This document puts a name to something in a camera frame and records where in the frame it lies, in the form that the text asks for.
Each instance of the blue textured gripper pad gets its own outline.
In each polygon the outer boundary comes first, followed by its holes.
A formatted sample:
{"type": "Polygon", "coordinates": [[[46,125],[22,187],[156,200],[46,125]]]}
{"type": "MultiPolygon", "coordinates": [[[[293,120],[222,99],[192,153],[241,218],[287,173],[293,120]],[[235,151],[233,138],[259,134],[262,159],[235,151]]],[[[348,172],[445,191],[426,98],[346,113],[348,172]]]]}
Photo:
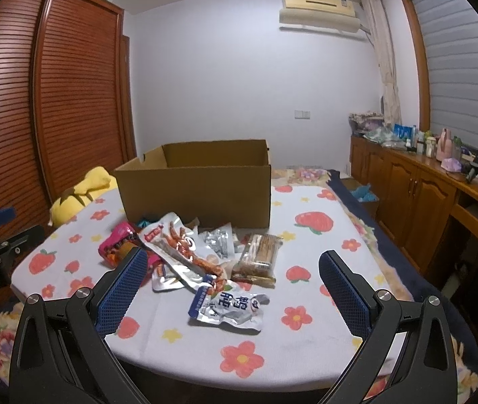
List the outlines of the blue textured gripper pad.
{"type": "Polygon", "coordinates": [[[319,274],[351,334],[365,340],[371,332],[370,310],[326,252],[319,258],[319,274]]]}
{"type": "Polygon", "coordinates": [[[140,249],[98,305],[95,329],[104,339],[116,332],[147,274],[147,253],[140,249]]]}

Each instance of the louvered wardrobe door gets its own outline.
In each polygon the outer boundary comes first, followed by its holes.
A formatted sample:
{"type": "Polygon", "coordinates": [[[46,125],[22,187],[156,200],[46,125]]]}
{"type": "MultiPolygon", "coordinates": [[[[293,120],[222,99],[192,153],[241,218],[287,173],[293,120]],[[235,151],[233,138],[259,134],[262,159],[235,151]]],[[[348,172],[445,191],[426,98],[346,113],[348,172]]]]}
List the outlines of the louvered wardrobe door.
{"type": "Polygon", "coordinates": [[[0,208],[18,217],[0,237],[48,221],[49,203],[32,138],[30,68],[42,0],[0,2],[0,208]]]}
{"type": "Polygon", "coordinates": [[[120,15],[51,0],[38,50],[37,135],[52,199],[97,165],[127,161],[119,101],[120,15]]]}

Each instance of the wooden window frame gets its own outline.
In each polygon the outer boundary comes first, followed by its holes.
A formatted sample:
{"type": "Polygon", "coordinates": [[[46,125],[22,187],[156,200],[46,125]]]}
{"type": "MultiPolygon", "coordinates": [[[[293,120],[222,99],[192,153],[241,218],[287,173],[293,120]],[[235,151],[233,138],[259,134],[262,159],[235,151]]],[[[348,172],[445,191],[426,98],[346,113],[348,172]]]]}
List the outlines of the wooden window frame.
{"type": "Polygon", "coordinates": [[[416,57],[416,68],[418,71],[418,95],[420,98],[420,122],[421,131],[429,130],[431,116],[431,97],[429,94],[429,71],[428,59],[426,56],[426,47],[418,15],[411,0],[402,0],[409,20],[410,32],[413,37],[414,53],[416,57]]]}

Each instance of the curtain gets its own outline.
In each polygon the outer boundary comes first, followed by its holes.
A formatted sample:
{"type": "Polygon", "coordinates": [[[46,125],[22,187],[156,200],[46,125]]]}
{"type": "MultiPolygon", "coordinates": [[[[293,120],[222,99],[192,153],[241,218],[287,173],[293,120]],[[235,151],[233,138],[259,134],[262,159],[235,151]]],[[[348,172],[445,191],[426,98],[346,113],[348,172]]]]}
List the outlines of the curtain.
{"type": "Polygon", "coordinates": [[[389,23],[381,0],[361,0],[371,31],[371,39],[383,83],[385,125],[401,124],[400,99],[396,85],[396,65],[389,23]]]}

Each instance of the air conditioner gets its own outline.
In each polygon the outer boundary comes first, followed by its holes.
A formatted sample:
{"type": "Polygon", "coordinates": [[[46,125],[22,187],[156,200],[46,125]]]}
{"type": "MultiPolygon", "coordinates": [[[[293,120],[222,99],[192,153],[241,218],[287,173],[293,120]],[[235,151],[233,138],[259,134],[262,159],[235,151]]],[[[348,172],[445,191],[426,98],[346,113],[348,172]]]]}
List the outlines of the air conditioner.
{"type": "Polygon", "coordinates": [[[284,0],[280,23],[358,32],[361,21],[348,0],[284,0]]]}

